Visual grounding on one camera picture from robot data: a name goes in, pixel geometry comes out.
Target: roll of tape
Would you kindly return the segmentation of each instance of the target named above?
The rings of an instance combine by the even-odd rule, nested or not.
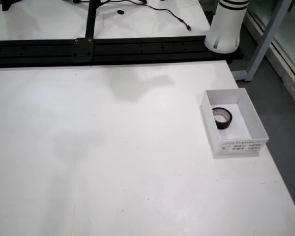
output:
[[[229,110],[222,107],[215,107],[212,111],[218,129],[226,129],[230,126],[233,116]]]

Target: white surface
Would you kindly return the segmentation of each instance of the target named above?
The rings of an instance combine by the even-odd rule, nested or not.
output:
[[[198,0],[148,0],[168,8],[192,28],[164,11],[132,3],[110,3],[99,8],[94,38],[136,38],[205,35],[209,24]],[[1,11],[0,40],[74,39],[85,36],[88,3],[72,0],[22,0]]]
[[[0,70],[0,236],[295,236],[267,148],[213,159],[225,62]]]

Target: open box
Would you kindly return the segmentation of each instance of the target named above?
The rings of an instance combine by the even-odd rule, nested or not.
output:
[[[228,128],[217,129],[212,112],[215,107],[232,113]],[[244,88],[207,90],[201,109],[215,154],[256,153],[269,139]]]

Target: black cable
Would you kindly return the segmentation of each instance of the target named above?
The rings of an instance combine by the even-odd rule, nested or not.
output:
[[[179,20],[180,22],[182,22],[186,27],[187,27],[187,30],[189,30],[189,31],[191,31],[191,27],[183,20],[183,19],[181,19],[181,18],[179,18],[178,16],[176,16],[171,10],[169,10],[169,9],[165,9],[165,8],[161,8],[161,9],[159,9],[159,8],[155,8],[155,7],[152,7],[152,6],[150,6],[150,5],[147,5],[147,4],[143,4],[143,3],[137,3],[137,2],[134,2],[134,1],[131,1],[131,0],[106,0],[105,2],[102,2],[101,3],[101,5],[100,6],[102,6],[102,5],[105,5],[105,4],[107,4],[107,3],[112,3],[112,2],[123,2],[123,1],[128,1],[128,2],[131,2],[131,3],[133,3],[133,4],[135,4],[135,5],[139,5],[139,6],[147,6],[147,7],[149,7],[149,8],[151,8],[151,9],[153,9],[153,10],[157,10],[157,11],[167,11],[167,12],[169,12],[172,16],[174,16],[177,20]]]

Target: white cylinder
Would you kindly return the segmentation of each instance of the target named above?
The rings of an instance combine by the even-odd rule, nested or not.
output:
[[[205,46],[213,52],[227,54],[239,46],[239,33],[249,0],[219,0]]]

